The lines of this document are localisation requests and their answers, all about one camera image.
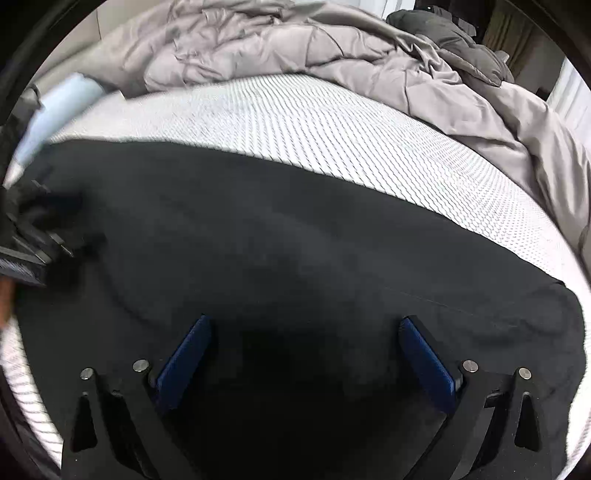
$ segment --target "wall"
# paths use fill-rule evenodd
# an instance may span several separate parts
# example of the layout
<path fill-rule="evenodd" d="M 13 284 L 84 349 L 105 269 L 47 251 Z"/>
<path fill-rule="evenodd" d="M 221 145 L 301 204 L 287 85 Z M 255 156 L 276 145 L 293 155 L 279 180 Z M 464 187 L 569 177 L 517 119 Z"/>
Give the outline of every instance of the wall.
<path fill-rule="evenodd" d="M 76 58 L 77 53 L 100 41 L 102 37 L 130 18 L 164 1 L 166 0 L 107 0 L 100 5 L 74 27 L 39 67 L 33 80 L 38 81 L 48 72 L 51 76 L 45 77 L 44 81 L 39 83 L 41 93 L 46 93 L 70 72 L 75 71 L 74 65 L 79 60 Z"/>
<path fill-rule="evenodd" d="M 298 2 L 308 2 L 310 0 L 295 0 Z M 337 4 L 351 5 L 376 15 L 380 18 L 386 18 L 396 10 L 414 9 L 415 0 L 332 0 Z"/>
<path fill-rule="evenodd" d="M 515 83 L 533 93 L 540 88 L 550 93 L 558 80 L 563 62 L 562 50 L 540 31 L 536 36 L 532 55 Z"/>

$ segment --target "bolt head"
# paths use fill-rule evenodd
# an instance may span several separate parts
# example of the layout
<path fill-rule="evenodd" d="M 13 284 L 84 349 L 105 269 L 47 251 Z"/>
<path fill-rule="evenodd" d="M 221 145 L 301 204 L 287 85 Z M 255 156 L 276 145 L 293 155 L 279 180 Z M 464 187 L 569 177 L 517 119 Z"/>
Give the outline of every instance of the bolt head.
<path fill-rule="evenodd" d="M 519 369 L 519 376 L 524 380 L 529 380 L 531 378 L 531 372 L 527 370 L 525 367 L 521 367 Z"/>
<path fill-rule="evenodd" d="M 150 362 L 147 360 L 141 359 L 134 362 L 134 371 L 137 373 L 141 373 L 145 371 L 150 366 Z"/>
<path fill-rule="evenodd" d="M 462 366 L 464 367 L 464 370 L 470 373 L 478 371 L 478 364 L 474 360 L 465 360 L 464 363 L 462 363 Z"/>
<path fill-rule="evenodd" d="M 93 369 L 85 368 L 82 372 L 80 372 L 80 378 L 82 380 L 88 380 L 94 373 L 95 371 Z"/>

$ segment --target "curtain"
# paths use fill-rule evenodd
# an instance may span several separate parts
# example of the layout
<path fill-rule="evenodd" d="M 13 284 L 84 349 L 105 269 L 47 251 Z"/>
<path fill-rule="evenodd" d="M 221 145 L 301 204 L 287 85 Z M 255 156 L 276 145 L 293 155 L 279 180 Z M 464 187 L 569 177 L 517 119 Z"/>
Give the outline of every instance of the curtain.
<path fill-rule="evenodd" d="M 548 105 L 562 117 L 574 136 L 591 150 L 591 90 L 568 59 L 562 65 Z"/>
<path fill-rule="evenodd" d="M 482 43 L 492 51 L 509 54 L 507 66 L 515 78 L 521 73 L 535 46 L 537 27 L 505 0 L 497 0 Z"/>

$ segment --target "black sheet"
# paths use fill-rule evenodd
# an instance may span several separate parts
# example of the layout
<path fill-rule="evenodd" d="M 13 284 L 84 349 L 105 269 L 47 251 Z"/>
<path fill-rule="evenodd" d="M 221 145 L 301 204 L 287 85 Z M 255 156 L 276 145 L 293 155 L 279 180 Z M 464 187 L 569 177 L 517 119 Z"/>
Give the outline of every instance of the black sheet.
<path fill-rule="evenodd" d="M 532 370 L 552 464 L 566 460 L 583 321 L 558 280 L 403 200 L 308 171 L 165 142 L 45 147 L 82 189 L 79 225 L 107 244 L 70 293 L 20 288 L 28 359 L 58 430 L 78 377 L 159 355 L 206 313 L 215 347 L 167 422 L 212 479 L 403 478 L 439 427 L 405 375 L 398 321 L 416 314 L 457 359 Z"/>

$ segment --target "blue gripper pad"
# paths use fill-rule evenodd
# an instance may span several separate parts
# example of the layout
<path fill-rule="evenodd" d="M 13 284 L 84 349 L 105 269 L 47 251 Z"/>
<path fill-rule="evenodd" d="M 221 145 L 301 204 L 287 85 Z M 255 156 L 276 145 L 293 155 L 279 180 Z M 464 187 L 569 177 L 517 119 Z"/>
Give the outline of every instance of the blue gripper pad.
<path fill-rule="evenodd" d="M 156 380 L 155 403 L 160 412 L 178 407 L 211 339 L 212 325 L 204 315 L 193 325 Z"/>
<path fill-rule="evenodd" d="M 409 318 L 400 323 L 398 341 L 431 402 L 452 414 L 456 409 L 454 380 Z"/>

